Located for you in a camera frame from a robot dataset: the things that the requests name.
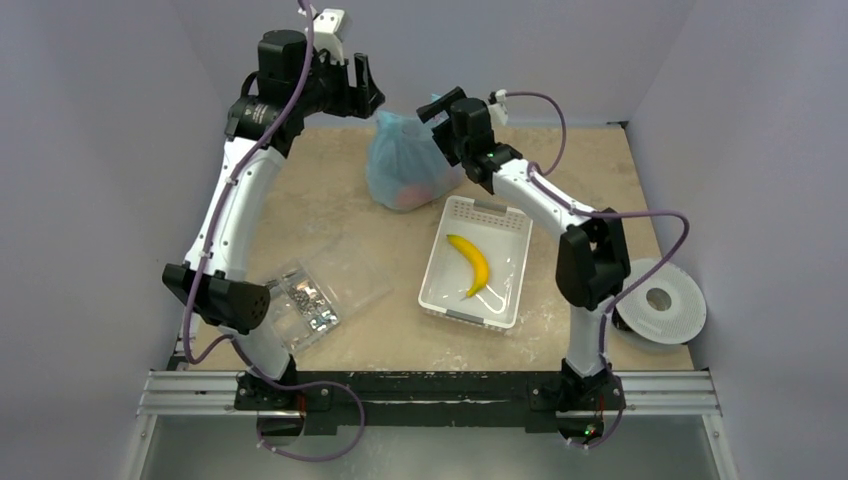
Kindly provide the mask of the clear plastic screw box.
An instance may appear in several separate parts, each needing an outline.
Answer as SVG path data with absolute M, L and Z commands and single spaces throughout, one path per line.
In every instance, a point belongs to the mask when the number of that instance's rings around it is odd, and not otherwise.
M 297 354 L 392 291 L 387 275 L 350 236 L 284 263 L 264 281 L 266 319 L 282 345 Z

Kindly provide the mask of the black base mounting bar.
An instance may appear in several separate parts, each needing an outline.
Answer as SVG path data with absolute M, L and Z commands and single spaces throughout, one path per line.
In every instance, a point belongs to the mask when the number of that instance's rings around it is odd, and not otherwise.
M 600 437 L 605 415 L 625 407 L 624 390 L 600 373 L 565 371 L 294 371 L 275 386 L 236 378 L 234 408 L 291 413 L 307 435 L 341 426 L 517 428 L 526 433 Z

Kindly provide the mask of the white plastic basket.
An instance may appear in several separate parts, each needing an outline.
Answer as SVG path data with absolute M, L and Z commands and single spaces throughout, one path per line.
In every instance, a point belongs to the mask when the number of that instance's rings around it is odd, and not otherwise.
M 504 331 L 514 326 L 533 221 L 503 204 L 450 196 L 445 202 L 418 295 L 427 313 Z M 458 235 L 476 247 L 489 267 L 487 285 L 469 297 L 472 263 L 453 247 Z

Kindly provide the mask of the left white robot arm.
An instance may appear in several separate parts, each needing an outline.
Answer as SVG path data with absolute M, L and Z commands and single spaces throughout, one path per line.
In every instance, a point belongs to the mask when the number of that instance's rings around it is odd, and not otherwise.
M 232 342 L 250 374 L 263 378 L 260 397 L 284 409 L 298 395 L 298 382 L 286 374 L 293 357 L 266 317 L 268 288 L 246 279 L 262 206 L 307 117 L 367 119 L 385 96 L 367 56 L 347 59 L 342 34 L 327 28 L 268 31 L 257 54 L 257 70 L 227 113 L 221 170 L 202 226 L 184 259 L 164 267 L 162 281 L 184 306 L 186 360 L 197 364 L 210 353 L 191 351 L 191 321 L 198 317 Z

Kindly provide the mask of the yellow fake banana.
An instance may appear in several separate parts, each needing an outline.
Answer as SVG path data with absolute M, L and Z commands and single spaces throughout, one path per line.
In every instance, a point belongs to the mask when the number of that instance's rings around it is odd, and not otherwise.
M 463 256 L 472 269 L 471 285 L 465 293 L 466 298 L 472 298 L 488 285 L 490 278 L 489 263 L 481 250 L 466 238 L 460 235 L 447 234 L 446 239 Z

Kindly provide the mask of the light blue plastic bag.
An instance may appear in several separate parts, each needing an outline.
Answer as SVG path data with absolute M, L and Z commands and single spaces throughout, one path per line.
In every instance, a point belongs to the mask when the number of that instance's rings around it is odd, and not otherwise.
M 465 180 L 432 137 L 443 115 L 427 122 L 415 115 L 381 110 L 367 150 L 365 180 L 371 198 L 385 208 L 409 212 L 458 188 Z

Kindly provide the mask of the white filament spool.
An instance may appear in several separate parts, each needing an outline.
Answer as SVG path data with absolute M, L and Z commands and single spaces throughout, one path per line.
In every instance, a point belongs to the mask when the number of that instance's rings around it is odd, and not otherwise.
M 695 339 L 706 319 L 707 304 L 698 284 L 667 263 L 617 304 L 612 325 L 626 341 L 659 352 Z

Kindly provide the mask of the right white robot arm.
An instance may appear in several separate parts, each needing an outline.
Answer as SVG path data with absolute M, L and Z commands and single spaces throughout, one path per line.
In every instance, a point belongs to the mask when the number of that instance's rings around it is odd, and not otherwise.
M 620 215 L 594 209 L 558 189 L 539 165 L 497 140 L 494 126 L 508 118 L 511 92 L 470 97 L 455 87 L 420 106 L 418 119 L 430 126 L 446 161 L 489 194 L 501 197 L 544 227 L 557 242 L 556 286 L 570 306 L 570 340 L 561 381 L 564 399 L 584 407 L 601 391 L 609 367 L 603 332 L 605 308 L 623 291 L 631 273 Z

